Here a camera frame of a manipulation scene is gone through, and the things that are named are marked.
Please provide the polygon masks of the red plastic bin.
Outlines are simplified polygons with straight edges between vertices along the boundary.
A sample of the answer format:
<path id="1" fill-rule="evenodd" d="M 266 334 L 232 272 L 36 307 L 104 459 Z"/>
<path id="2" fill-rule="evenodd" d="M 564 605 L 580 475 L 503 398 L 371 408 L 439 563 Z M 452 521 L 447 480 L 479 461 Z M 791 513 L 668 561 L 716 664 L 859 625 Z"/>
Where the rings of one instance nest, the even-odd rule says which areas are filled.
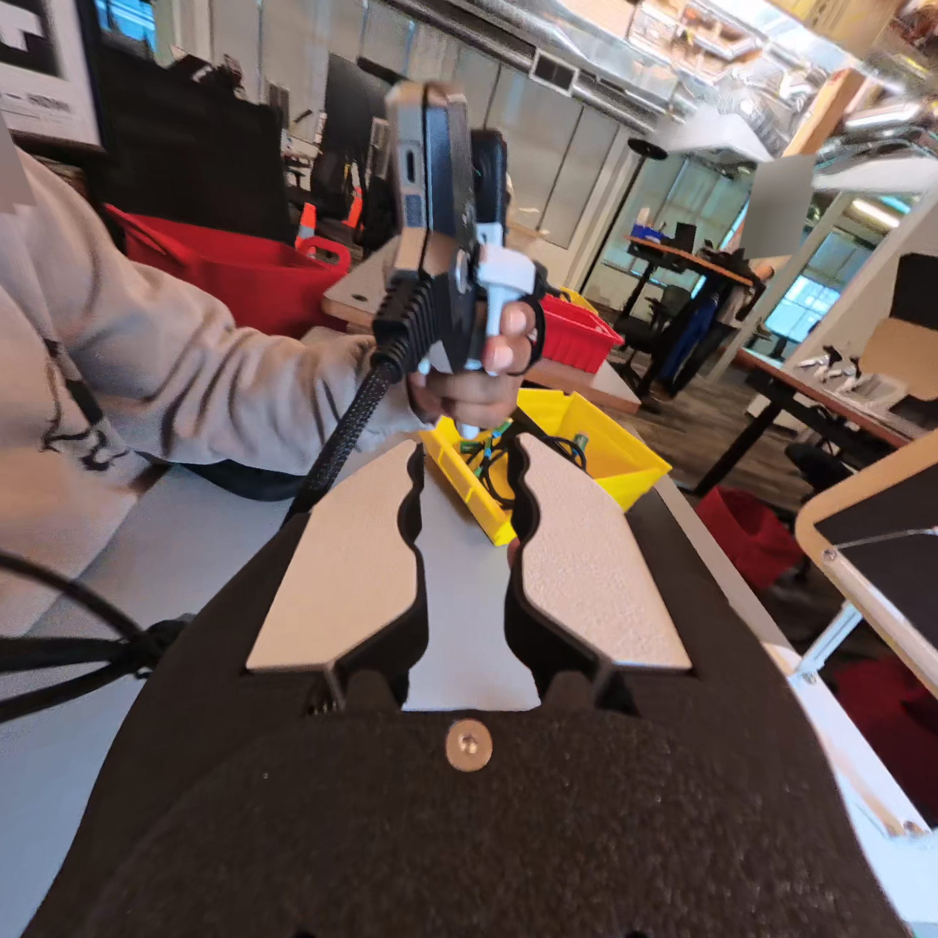
<path id="1" fill-rule="evenodd" d="M 593 309 L 551 295 L 541 299 L 545 330 L 544 359 L 597 374 L 610 352 L 624 343 Z"/>

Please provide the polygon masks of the person's left forearm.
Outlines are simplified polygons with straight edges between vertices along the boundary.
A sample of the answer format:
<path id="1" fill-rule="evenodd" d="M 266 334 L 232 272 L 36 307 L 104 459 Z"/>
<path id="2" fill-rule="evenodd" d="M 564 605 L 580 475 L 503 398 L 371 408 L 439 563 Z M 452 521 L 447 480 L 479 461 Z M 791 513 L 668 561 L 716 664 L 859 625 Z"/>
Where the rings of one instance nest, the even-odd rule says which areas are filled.
<path id="1" fill-rule="evenodd" d="M 130 452 L 303 476 L 374 342 L 235 325 L 204 291 L 117 249 L 76 191 L 18 147 L 32 204 L 2 214 L 2 417 L 106 474 Z"/>

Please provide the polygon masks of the black panel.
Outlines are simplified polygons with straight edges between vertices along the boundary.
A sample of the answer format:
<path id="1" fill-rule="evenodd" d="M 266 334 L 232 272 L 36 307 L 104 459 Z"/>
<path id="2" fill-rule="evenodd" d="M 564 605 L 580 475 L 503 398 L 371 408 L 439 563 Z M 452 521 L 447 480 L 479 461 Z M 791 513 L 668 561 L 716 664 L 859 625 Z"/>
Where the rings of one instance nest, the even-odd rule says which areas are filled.
<path id="1" fill-rule="evenodd" d="M 937 331 L 937 257 L 911 252 L 897 261 L 890 319 Z"/>

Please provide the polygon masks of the tan cardboard sheet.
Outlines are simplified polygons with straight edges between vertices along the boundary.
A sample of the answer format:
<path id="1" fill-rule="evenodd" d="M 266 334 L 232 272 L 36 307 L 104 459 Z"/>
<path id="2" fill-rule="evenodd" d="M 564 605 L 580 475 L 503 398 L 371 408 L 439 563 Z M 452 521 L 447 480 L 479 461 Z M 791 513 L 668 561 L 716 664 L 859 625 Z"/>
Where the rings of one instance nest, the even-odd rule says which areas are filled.
<path id="1" fill-rule="evenodd" d="M 884 374 L 907 386 L 908 396 L 937 399 L 937 331 L 896 318 L 880 321 L 860 357 L 863 372 Z"/>

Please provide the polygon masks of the red bag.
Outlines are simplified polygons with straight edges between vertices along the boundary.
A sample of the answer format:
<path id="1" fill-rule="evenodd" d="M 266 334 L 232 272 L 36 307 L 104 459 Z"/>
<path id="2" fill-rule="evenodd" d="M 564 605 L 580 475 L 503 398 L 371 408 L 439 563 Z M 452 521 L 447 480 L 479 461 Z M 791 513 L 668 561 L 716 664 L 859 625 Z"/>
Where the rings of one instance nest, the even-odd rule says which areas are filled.
<path id="1" fill-rule="evenodd" d="M 789 528 L 750 493 L 715 487 L 695 508 L 714 541 L 746 583 L 768 589 L 804 557 Z"/>

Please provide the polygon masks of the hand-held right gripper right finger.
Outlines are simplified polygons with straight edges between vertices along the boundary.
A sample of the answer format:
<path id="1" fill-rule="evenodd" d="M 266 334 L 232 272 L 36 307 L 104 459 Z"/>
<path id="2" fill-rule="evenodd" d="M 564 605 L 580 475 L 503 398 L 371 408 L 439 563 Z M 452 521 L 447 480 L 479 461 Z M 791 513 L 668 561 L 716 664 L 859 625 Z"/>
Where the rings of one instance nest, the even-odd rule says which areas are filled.
<path id="1" fill-rule="evenodd" d="M 518 547 L 507 643 L 533 677 L 689 674 L 690 656 L 616 500 L 532 434 L 510 442 L 508 475 Z"/>

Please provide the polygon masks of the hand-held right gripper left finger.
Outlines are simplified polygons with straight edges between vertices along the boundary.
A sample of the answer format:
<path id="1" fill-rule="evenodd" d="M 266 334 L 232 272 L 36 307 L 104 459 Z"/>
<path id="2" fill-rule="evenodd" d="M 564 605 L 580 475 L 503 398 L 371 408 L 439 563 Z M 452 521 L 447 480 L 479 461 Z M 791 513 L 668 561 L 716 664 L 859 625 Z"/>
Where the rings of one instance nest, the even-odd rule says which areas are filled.
<path id="1" fill-rule="evenodd" d="M 416 547 L 423 487 L 423 446 L 405 440 L 311 510 L 249 653 L 249 672 L 409 674 L 428 645 Z"/>

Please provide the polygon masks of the person's left hand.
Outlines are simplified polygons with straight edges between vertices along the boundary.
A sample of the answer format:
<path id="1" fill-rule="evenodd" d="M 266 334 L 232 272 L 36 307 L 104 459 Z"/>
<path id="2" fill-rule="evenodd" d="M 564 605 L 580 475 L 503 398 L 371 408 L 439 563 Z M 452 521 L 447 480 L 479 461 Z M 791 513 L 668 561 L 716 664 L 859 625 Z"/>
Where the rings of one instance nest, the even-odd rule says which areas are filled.
<path id="1" fill-rule="evenodd" d="M 481 369 L 408 376 L 408 396 L 416 416 L 428 425 L 442 417 L 478 429 L 501 425 L 516 407 L 534 335 L 534 309 L 521 301 L 506 305 L 499 334 L 486 341 Z"/>

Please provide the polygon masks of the framed black white poster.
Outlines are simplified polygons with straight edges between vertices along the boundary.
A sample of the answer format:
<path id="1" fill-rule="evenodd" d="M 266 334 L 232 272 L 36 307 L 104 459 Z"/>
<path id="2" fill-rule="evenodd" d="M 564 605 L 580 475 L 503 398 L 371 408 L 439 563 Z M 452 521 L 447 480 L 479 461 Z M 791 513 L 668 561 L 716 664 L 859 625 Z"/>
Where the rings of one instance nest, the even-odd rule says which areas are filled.
<path id="1" fill-rule="evenodd" d="M 19 146 L 104 151 L 99 40 L 93 2 L 1 3 L 1 111 Z"/>

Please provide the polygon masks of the yellow plastic bin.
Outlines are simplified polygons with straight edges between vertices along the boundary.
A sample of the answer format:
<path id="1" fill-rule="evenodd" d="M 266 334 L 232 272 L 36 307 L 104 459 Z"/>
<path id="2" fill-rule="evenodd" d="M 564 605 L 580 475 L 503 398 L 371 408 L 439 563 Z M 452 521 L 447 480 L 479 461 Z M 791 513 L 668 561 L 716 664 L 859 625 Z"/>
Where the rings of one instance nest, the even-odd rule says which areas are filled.
<path id="1" fill-rule="evenodd" d="M 527 417 L 550 435 L 572 437 L 582 432 L 589 436 L 585 473 L 601 486 L 623 510 L 655 486 L 671 471 L 663 458 L 651 451 L 611 416 L 579 394 L 566 395 L 560 390 L 523 389 L 518 397 L 522 417 Z M 481 442 L 490 434 L 484 430 L 475 440 L 463 439 L 447 417 L 420 435 L 425 451 L 442 472 L 456 496 L 497 547 L 506 546 L 514 537 L 511 511 L 502 510 L 475 479 L 459 452 L 461 441 Z M 492 467 L 491 476 L 504 495 L 511 495 L 506 463 Z"/>

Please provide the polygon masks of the grey hdmi hub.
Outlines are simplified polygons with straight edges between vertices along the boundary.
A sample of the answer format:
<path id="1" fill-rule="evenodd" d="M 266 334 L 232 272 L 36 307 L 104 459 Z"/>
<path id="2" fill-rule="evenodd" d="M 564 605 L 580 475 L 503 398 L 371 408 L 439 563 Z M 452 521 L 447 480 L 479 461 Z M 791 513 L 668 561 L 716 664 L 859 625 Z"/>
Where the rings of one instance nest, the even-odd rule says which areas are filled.
<path id="1" fill-rule="evenodd" d="M 468 103 L 437 81 L 402 81 L 385 99 L 401 234 L 397 276 L 418 277 L 428 252 L 472 255 L 475 183 Z"/>

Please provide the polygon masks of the large red object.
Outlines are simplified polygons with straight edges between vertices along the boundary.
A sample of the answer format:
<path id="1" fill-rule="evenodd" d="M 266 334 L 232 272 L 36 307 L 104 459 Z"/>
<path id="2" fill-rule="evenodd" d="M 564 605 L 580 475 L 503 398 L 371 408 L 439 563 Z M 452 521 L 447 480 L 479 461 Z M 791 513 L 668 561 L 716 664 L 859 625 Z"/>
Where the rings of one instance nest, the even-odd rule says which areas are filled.
<path id="1" fill-rule="evenodd" d="M 299 248 L 105 205 L 124 233 L 131 261 L 154 267 L 221 301 L 235 323 L 267 335 L 302 339 L 317 326 L 338 330 L 322 309 L 324 294 L 345 277 L 346 246 L 319 236 Z"/>

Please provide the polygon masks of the braided hdmi cable green plugs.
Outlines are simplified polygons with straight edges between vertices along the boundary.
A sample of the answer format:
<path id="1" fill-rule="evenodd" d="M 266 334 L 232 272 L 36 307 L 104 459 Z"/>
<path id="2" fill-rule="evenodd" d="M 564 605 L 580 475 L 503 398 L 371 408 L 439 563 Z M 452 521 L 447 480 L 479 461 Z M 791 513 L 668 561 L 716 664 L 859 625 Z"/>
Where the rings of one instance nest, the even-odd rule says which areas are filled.
<path id="1" fill-rule="evenodd" d="M 527 417 L 511 417 L 493 429 L 481 442 L 461 441 L 459 444 L 459 452 L 465 458 L 475 479 L 502 510 L 512 510 L 514 498 L 499 491 L 491 476 L 491 469 L 496 464 L 508 461 L 510 441 L 524 432 L 541 440 L 581 471 L 587 470 L 587 434 L 578 432 L 572 437 L 550 435 Z"/>

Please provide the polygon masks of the cluttered wooden desk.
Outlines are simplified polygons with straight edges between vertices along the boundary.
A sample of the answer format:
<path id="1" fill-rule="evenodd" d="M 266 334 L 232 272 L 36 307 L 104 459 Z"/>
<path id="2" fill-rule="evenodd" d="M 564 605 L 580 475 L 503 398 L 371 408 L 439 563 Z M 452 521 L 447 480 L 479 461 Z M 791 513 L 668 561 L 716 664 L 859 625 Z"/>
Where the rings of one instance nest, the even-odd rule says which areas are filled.
<path id="1" fill-rule="evenodd" d="M 862 462 L 872 461 L 877 454 L 868 446 L 867 438 L 895 450 L 928 433 L 927 429 L 897 416 L 876 416 L 859 404 L 844 400 L 819 381 L 804 374 L 792 374 L 780 363 L 751 350 L 738 351 L 734 362 L 747 372 L 746 384 L 767 400 L 767 406 L 751 418 L 695 486 L 685 487 L 697 498 L 721 484 L 781 414 L 793 417 Z"/>

